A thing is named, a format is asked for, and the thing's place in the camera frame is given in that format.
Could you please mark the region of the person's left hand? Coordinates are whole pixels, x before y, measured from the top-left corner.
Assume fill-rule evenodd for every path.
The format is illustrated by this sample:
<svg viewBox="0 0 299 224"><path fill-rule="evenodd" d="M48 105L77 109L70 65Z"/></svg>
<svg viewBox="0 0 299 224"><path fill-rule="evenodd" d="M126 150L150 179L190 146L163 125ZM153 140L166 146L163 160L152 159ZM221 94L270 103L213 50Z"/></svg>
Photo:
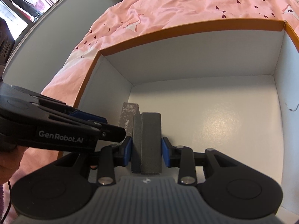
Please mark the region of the person's left hand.
<svg viewBox="0 0 299 224"><path fill-rule="evenodd" d="M27 147L17 146L10 152L1 152L0 154L0 184L6 183L12 175L19 169Z"/></svg>

